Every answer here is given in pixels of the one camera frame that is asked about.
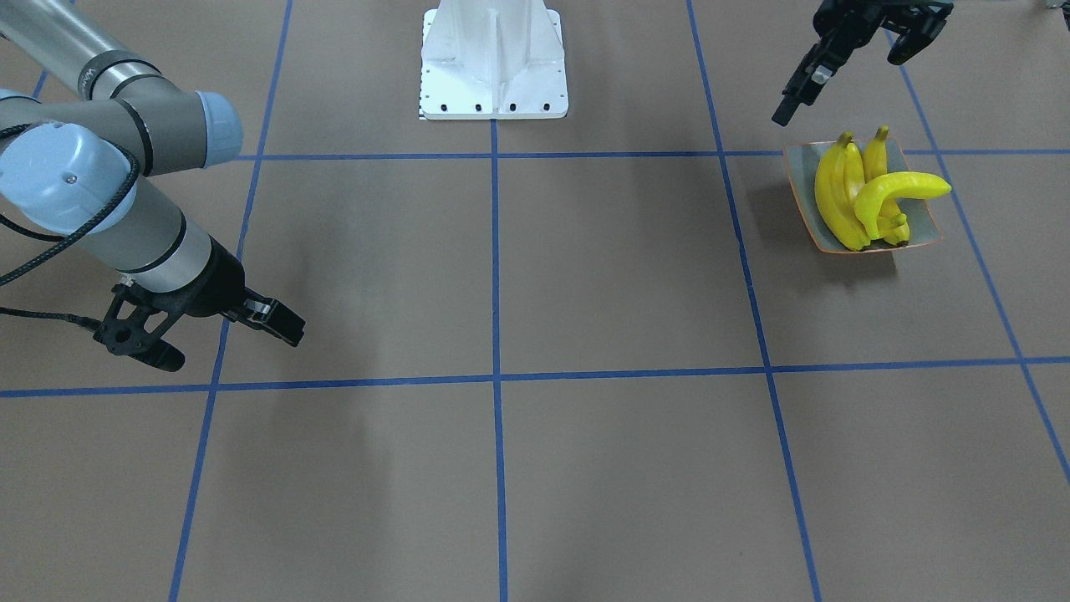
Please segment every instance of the blue grid line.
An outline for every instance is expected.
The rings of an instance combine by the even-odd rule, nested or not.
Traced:
[[[235,160],[422,160],[490,158],[489,152],[399,152],[399,153],[314,153],[314,154],[240,154]]]
[[[223,356],[227,349],[229,327],[230,323],[224,321],[223,327],[219,328],[219,348],[215,355],[215,366],[212,368],[213,387],[209,390],[208,401],[204,403],[204,418],[201,420],[200,436],[197,438],[197,457],[194,459],[193,476],[189,479],[189,495],[186,497],[186,511],[182,516],[182,530],[179,535],[179,550],[174,555],[174,572],[171,573],[171,588],[167,597],[168,602],[178,602],[179,588],[182,586],[182,571],[186,566],[186,551],[189,549],[189,534],[194,525],[194,511],[197,509],[197,494],[200,492],[200,477],[204,468],[208,436],[212,429],[212,416],[215,414],[217,391],[214,388],[214,384],[219,383],[219,373],[223,371]]]
[[[990,358],[978,360],[922,360],[912,362],[858,362],[844,365],[796,365],[770,367],[775,373],[792,374],[800,372],[861,372],[873,370],[922,370],[942,368],[984,368],[1018,366],[1017,358]]]
[[[1026,358],[1027,365],[1070,365],[1070,356],[1056,356],[1052,358]]]
[[[1066,155],[1070,149],[941,149],[948,155]],[[766,150],[708,150],[708,151],[577,151],[577,152],[500,152],[498,158],[647,158],[696,156],[783,156],[779,149]],[[904,149],[903,154],[936,154],[932,149]],[[234,160],[428,160],[428,159],[487,159],[489,152],[399,152],[399,153],[258,153],[240,154]]]
[[[275,106],[275,91],[278,88],[279,72],[282,70],[282,57],[286,53],[286,38],[290,31],[290,16],[293,13],[293,0],[287,0],[286,11],[282,14],[282,26],[278,36],[278,47],[275,53],[275,65],[272,72],[271,86],[268,89],[268,102],[264,106],[263,121],[260,126],[260,141],[257,144],[257,154],[262,155],[264,145],[268,142],[268,129],[271,125],[272,109]],[[234,256],[241,260],[242,250],[245,246],[245,236],[249,230],[249,217],[253,214],[253,203],[256,199],[257,184],[260,179],[261,161],[257,160],[253,167],[253,175],[249,182],[249,194],[245,203],[245,213],[242,216],[242,229],[238,237],[238,250]],[[212,428],[212,416],[215,412],[215,400],[219,389],[219,376],[223,373],[223,359],[227,354],[227,336],[230,333],[230,323],[224,321],[219,329],[219,350],[216,353],[215,366],[212,370],[212,384],[204,404],[204,420],[201,426],[200,439],[197,444],[197,458],[194,461],[193,476],[189,480],[189,497],[186,501],[186,512],[182,521],[182,532],[179,538],[179,550],[174,559],[174,573],[171,577],[171,589],[168,597],[169,602],[178,602],[179,590],[182,586],[182,571],[185,567],[186,550],[189,544],[189,534],[193,529],[194,511],[197,507],[197,494],[200,491],[201,472],[204,467],[204,454],[208,449],[209,432]]]
[[[939,149],[938,151],[933,149],[910,149],[904,150],[903,154],[944,154],[944,155],[1008,155],[1008,154],[1022,154],[1022,155],[1038,155],[1038,154],[1070,154],[1070,149]]]
[[[1070,356],[1051,356],[1025,358],[1025,362],[1035,366],[1070,365]],[[979,358],[966,360],[922,360],[902,362],[858,362],[828,365],[784,365],[769,367],[775,374],[792,373],[824,373],[882,370],[935,370],[947,368],[991,368],[1018,366],[1018,358]],[[613,381],[630,379],[673,379],[694,376],[737,376],[748,374],[764,374],[765,367],[724,367],[693,368],[664,370],[603,370],[580,372],[520,372],[501,373],[502,383],[535,383],[548,381]],[[273,391],[292,389],[347,389],[368,387],[422,387],[429,385],[463,385],[473,383],[493,383],[493,374],[462,374],[453,376],[413,376],[383,379],[352,379],[340,381],[280,381],[219,383],[215,386],[204,385],[150,385],[132,387],[88,387],[72,389],[15,389],[0,391],[0,399],[28,398],[77,398],[96,396],[138,396],[157,393],[207,393],[213,388],[216,391]]]
[[[278,391],[292,389],[358,389],[368,387],[425,387],[428,385],[461,385],[470,383],[491,383],[489,374],[460,376],[416,376],[411,379],[350,379],[343,381],[284,381],[273,383],[227,383],[219,384],[219,391]]]
[[[502,295],[501,228],[499,212],[498,120],[490,122],[490,215],[491,215],[491,339],[493,341],[494,466],[498,483],[498,598],[509,599],[507,514],[505,507],[505,428],[502,421]]]
[[[503,152],[499,158],[648,158],[717,156],[717,151],[578,151],[578,152]]]
[[[530,372],[503,374],[504,383],[535,383],[542,381],[612,381],[628,379],[670,379],[685,376],[733,376],[740,374],[764,374],[762,367],[744,368],[697,368],[678,370],[607,370],[588,372]]]
[[[150,385],[146,387],[80,387],[72,389],[15,389],[0,391],[0,400],[19,398],[89,398],[151,393],[207,393],[208,385]]]
[[[888,40],[888,44],[893,44],[890,31],[885,31],[885,36]],[[929,119],[926,117],[924,109],[921,107],[921,98],[918,96],[917,90],[914,88],[914,82],[911,80],[911,75],[906,72],[905,65],[899,66],[899,72],[903,76],[903,81],[906,83],[906,90],[911,93],[911,99],[914,102],[914,107],[918,111],[918,117],[921,120],[921,126],[926,130],[926,136],[929,138],[929,144],[932,146],[933,153],[936,156],[936,161],[939,163],[941,172],[944,177],[950,182],[951,175],[947,168],[947,163],[944,160],[944,153],[941,151],[939,145],[936,143],[936,137],[933,135],[932,127],[929,125]],[[1044,407],[1044,402],[1040,398],[1040,391],[1037,390],[1037,385],[1033,381],[1033,373],[1029,372],[1028,362],[1025,360],[1025,355],[1022,353],[1022,348],[1019,344],[1018,337],[1014,336],[1014,329],[1011,327],[1010,319],[1007,315],[1006,310],[1003,306],[1003,300],[999,298],[999,292],[996,290],[995,280],[992,278],[992,273],[989,271],[988,263],[984,261],[984,256],[981,253],[980,245],[977,243],[977,237],[974,235],[974,229],[969,225],[969,219],[966,218],[966,211],[959,199],[959,194],[954,186],[951,188],[951,200],[954,202],[956,211],[959,213],[959,219],[962,221],[963,230],[966,232],[966,237],[969,240],[969,246],[974,250],[974,256],[977,258],[977,264],[981,268],[981,274],[984,276],[984,282],[989,287],[989,292],[992,295],[993,304],[995,304],[996,311],[999,313],[999,320],[1003,322],[1004,329],[1007,333],[1007,338],[1010,340],[1011,348],[1014,350],[1014,357],[1018,358],[1019,366],[1022,369],[1022,375],[1025,377],[1025,383],[1029,388],[1029,395],[1033,396],[1033,402],[1037,406],[1037,412],[1040,414],[1040,420],[1044,425],[1044,430],[1048,431],[1048,438],[1052,443],[1052,447],[1055,449],[1055,457],[1058,459],[1059,465],[1063,467],[1063,475],[1067,482],[1070,483],[1070,463],[1067,462],[1066,452],[1063,449],[1063,445],[1059,443],[1059,437],[1055,433],[1055,428],[1052,426],[1051,417],[1048,415],[1048,408]]]
[[[37,84],[33,88],[33,94],[31,94],[31,96],[34,98],[41,98],[41,91],[45,88],[46,79],[48,79],[48,72],[42,71],[41,77],[37,78]]]
[[[739,262],[743,266],[744,279],[747,282],[747,294],[750,297],[751,314],[754,319],[754,331],[758,336],[759,349],[762,352],[762,365],[765,372],[766,386],[769,389],[769,401],[773,404],[773,416],[777,423],[777,434],[780,437],[780,451],[784,458],[784,470],[788,474],[788,484],[792,493],[792,505],[795,508],[795,520],[798,524],[799,540],[802,544],[802,554],[806,559],[807,573],[810,577],[810,589],[813,593],[814,602],[821,602],[821,584],[817,581],[817,569],[813,560],[813,552],[810,546],[810,535],[806,526],[806,514],[802,510],[802,499],[799,496],[798,481],[795,478],[795,464],[792,461],[791,446],[788,442],[788,432],[784,428],[783,414],[780,412],[780,397],[777,393],[777,384],[774,373],[770,370],[769,350],[765,341],[765,331],[762,328],[762,315],[758,309],[758,296],[754,293],[754,281],[751,277],[750,265],[747,261],[747,247],[744,242],[743,228],[739,225],[739,214],[736,210],[735,194],[732,188],[732,176],[729,173],[728,157],[724,155],[724,144],[721,141],[721,130],[717,121],[717,107],[714,104],[714,94],[709,86],[709,75],[706,70],[705,55],[702,50],[702,40],[699,35],[699,24],[694,17],[694,4],[687,0],[688,17],[691,20],[691,35],[694,40],[694,51],[699,59],[699,71],[702,74],[702,86],[706,93],[706,104],[709,109],[709,122],[714,129],[714,139],[717,142],[717,150],[720,152],[721,176],[724,179],[724,190],[728,196],[729,210],[732,213],[732,227],[735,230],[736,240],[739,243]]]

